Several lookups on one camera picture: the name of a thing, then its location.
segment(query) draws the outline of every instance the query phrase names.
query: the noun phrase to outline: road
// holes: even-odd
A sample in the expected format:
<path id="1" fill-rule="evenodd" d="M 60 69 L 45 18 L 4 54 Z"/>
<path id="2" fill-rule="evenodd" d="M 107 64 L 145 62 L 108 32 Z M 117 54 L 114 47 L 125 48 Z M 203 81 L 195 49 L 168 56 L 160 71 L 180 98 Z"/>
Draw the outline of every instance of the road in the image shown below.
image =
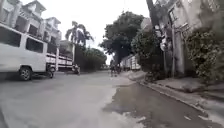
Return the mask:
<path id="1" fill-rule="evenodd" d="M 3 82 L 0 105 L 9 128 L 221 128 L 185 104 L 107 72 Z"/>

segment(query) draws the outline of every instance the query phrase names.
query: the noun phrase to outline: palm tree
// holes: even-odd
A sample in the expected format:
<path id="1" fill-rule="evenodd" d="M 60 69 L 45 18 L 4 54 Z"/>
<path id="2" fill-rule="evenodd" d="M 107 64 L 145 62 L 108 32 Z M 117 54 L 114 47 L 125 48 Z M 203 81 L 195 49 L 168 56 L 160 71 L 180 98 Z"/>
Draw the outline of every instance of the palm tree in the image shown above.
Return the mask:
<path id="1" fill-rule="evenodd" d="M 72 21 L 72 28 L 68 29 L 65 35 L 67 40 L 72 42 L 72 52 L 73 52 L 73 63 L 75 64 L 75 46 L 80 42 L 83 43 L 83 46 L 86 47 L 86 40 L 93 40 L 90 32 L 86 30 L 86 27 L 83 24 L 78 24 L 76 21 Z"/>

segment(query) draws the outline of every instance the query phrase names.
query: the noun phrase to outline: bush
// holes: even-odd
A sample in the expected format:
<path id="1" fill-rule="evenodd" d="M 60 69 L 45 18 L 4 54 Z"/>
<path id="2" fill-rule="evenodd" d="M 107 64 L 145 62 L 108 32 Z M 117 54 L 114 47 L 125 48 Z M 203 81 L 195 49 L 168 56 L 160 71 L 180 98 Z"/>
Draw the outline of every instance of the bush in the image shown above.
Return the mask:
<path id="1" fill-rule="evenodd" d="M 76 44 L 75 63 L 81 67 L 82 71 L 99 70 L 106 62 L 106 55 L 95 48 L 84 48 Z"/>
<path id="2" fill-rule="evenodd" d="M 153 31 L 138 32 L 132 41 L 132 49 L 138 55 L 138 63 L 148 72 L 151 81 L 164 77 L 163 52 L 160 49 L 160 40 Z"/>
<path id="3" fill-rule="evenodd" d="M 209 28 L 195 30 L 187 39 L 189 57 L 196 73 L 205 84 L 224 80 L 224 47 Z"/>

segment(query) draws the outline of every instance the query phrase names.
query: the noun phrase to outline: white van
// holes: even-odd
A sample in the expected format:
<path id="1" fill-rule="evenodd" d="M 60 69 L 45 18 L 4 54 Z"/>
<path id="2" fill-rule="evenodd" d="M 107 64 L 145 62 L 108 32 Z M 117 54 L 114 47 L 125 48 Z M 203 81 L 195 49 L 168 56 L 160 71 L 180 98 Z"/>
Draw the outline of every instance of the white van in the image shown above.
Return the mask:
<path id="1" fill-rule="evenodd" d="M 0 72 L 17 72 L 24 80 L 53 72 L 46 64 L 47 43 L 0 24 Z"/>

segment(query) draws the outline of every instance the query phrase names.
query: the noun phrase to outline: green foliage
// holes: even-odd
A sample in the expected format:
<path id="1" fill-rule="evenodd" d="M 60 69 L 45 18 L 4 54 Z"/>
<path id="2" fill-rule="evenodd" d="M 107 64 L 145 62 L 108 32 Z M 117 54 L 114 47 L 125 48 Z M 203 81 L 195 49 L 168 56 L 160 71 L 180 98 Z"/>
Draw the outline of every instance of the green foliage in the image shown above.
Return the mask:
<path id="1" fill-rule="evenodd" d="M 212 29 L 219 40 L 224 40 L 224 1 L 217 0 L 216 2 L 219 9 L 214 11 L 208 3 L 202 1 L 198 17 L 204 27 Z"/>
<path id="2" fill-rule="evenodd" d="M 224 80 L 224 45 L 209 28 L 195 30 L 187 39 L 189 57 L 205 84 Z"/>
<path id="3" fill-rule="evenodd" d="M 131 54 L 131 41 L 136 36 L 143 20 L 142 15 L 132 12 L 122 13 L 119 18 L 105 28 L 105 39 L 100 44 L 107 53 L 118 54 L 118 63 Z"/>
<path id="4" fill-rule="evenodd" d="M 148 72 L 152 81 L 164 77 L 163 52 L 160 40 L 153 31 L 138 32 L 132 41 L 132 48 L 138 54 L 142 69 Z"/>
<path id="5" fill-rule="evenodd" d="M 83 71 L 95 71 L 102 67 L 107 60 L 107 56 L 95 48 L 87 48 L 76 44 L 75 62 Z"/>
<path id="6" fill-rule="evenodd" d="M 67 40 L 70 40 L 71 42 L 75 42 L 79 44 L 80 42 L 83 43 L 83 46 L 86 46 L 86 40 L 93 40 L 93 37 L 91 36 L 90 32 L 86 30 L 86 27 L 83 24 L 78 24 L 77 22 L 72 22 L 72 28 L 68 29 L 65 35 L 65 38 Z"/>

